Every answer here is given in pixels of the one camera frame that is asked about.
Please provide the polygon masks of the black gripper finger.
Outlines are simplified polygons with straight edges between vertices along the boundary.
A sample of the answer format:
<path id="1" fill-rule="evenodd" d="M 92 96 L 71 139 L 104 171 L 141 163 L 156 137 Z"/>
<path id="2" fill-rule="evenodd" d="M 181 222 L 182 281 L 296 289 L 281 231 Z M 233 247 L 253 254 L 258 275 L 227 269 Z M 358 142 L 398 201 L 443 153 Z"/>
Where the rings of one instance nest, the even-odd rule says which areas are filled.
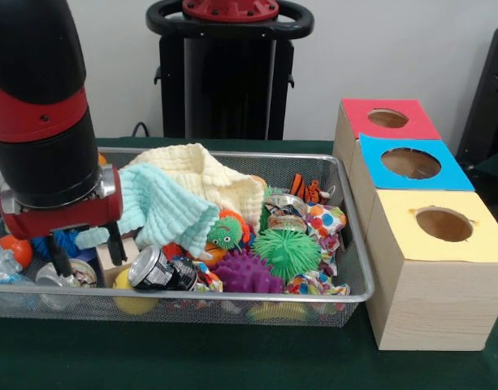
<path id="1" fill-rule="evenodd" d="M 71 263 L 63 248 L 57 245 L 53 234 L 46 237 L 46 247 L 58 276 L 68 277 L 72 275 Z"/>
<path id="2" fill-rule="evenodd" d="M 123 247 L 123 242 L 119 232 L 119 227 L 116 222 L 107 223 L 105 229 L 109 233 L 109 238 L 107 239 L 107 247 L 110 254 L 112 263 L 121 267 L 124 262 L 128 260 Z"/>

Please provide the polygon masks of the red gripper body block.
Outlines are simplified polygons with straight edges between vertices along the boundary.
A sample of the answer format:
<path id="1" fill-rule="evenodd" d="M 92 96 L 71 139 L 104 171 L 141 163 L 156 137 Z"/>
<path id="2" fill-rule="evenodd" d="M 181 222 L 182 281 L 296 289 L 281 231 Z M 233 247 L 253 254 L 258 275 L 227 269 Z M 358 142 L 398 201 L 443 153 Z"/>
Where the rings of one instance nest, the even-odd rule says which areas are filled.
<path id="1" fill-rule="evenodd" d="M 101 167 L 101 179 L 85 198 L 56 208 L 32 209 L 18 203 L 14 192 L 0 188 L 0 212 L 8 231 L 17 239 L 48 236 L 68 228 L 102 227 L 119 221 L 123 198 L 119 172 L 113 165 Z"/>

